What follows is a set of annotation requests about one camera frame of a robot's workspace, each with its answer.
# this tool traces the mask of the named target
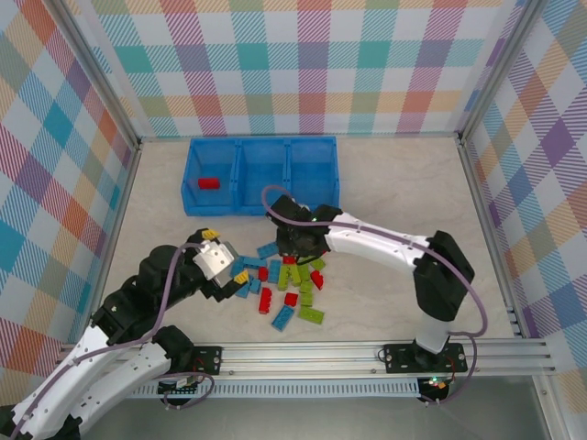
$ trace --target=blue plastic bin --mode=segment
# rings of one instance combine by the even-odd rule
[[[219,190],[200,190],[198,179],[217,177]],[[260,194],[280,185],[315,209],[338,206],[335,137],[225,137],[192,139],[182,183],[188,215],[263,215]],[[270,192],[275,202],[279,192]]]

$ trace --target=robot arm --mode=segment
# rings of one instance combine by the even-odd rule
[[[467,293],[462,283],[423,250],[429,248],[448,259],[471,282],[474,271],[455,240],[437,231],[432,237],[409,236],[370,225],[332,206],[320,205],[314,212],[282,195],[271,207],[278,216],[295,222],[330,222],[332,225],[291,225],[271,213],[277,225],[277,246],[281,254],[298,258],[319,257],[324,252],[346,252],[413,275],[422,320],[415,336],[415,361],[424,368],[449,340],[454,321]],[[401,237],[401,244],[390,237]]]
[[[221,243],[210,229],[197,231],[188,242],[200,245],[186,249],[178,260],[169,292],[167,308],[202,292],[220,302],[232,296],[248,282],[247,272],[221,285],[217,278],[237,254],[229,243]],[[90,325],[73,351],[55,368],[35,392],[14,408],[0,412],[0,433],[11,435],[20,425],[23,439],[69,438],[64,428],[85,432],[102,414],[146,380],[163,373],[192,371],[194,345],[175,327],[163,327],[139,354],[112,373],[105,368],[127,349],[121,344],[139,340],[153,328],[163,296],[163,286],[170,269],[174,246],[159,246],[139,265],[138,275],[128,279],[111,293],[92,316]],[[105,353],[77,361],[95,350],[112,347]],[[38,392],[50,384],[33,413],[27,409]]]

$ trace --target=red block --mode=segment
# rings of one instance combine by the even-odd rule
[[[297,293],[285,293],[285,301],[283,303],[295,307],[297,304]]]
[[[260,302],[259,302],[259,313],[260,314],[268,314],[269,309],[271,308],[271,296],[272,292],[271,289],[267,287],[263,287],[260,292]]]
[[[318,290],[321,291],[322,286],[324,285],[324,277],[322,276],[322,274],[320,272],[318,272],[317,270],[314,270],[310,274],[310,278],[312,279],[312,281],[314,282],[314,285],[318,288]]]
[[[269,269],[259,268],[259,280],[266,281],[269,278]]]
[[[220,180],[217,177],[198,179],[198,187],[201,190],[219,190]]]

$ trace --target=gray floor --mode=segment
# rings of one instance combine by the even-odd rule
[[[147,143],[128,203],[105,294],[136,273],[140,261],[161,244],[181,244],[196,229],[212,227],[242,255],[273,241],[275,228],[263,217],[188,217],[180,185],[187,142]],[[454,140],[443,138],[339,138],[342,209],[395,231],[452,234],[475,268],[473,286],[489,315],[487,337],[511,337],[492,263],[472,204]],[[325,288],[315,308],[326,313],[315,325],[294,318],[284,332],[270,326],[283,293],[273,289],[268,315],[258,313],[257,295],[216,303],[196,295],[165,315],[193,341],[271,342],[412,339],[421,312],[411,277],[342,254],[328,254]],[[454,329],[476,331],[479,312],[468,296]]]
[[[126,400],[84,440],[548,439],[531,379],[474,379],[445,408],[415,399],[210,399],[184,412]]]

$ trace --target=checkered backdrop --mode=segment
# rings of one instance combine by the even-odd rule
[[[83,324],[130,151],[41,1],[0,2],[0,405]]]
[[[523,3],[68,0],[159,138],[455,131]]]
[[[587,433],[587,0],[550,0],[471,155],[532,336]]]

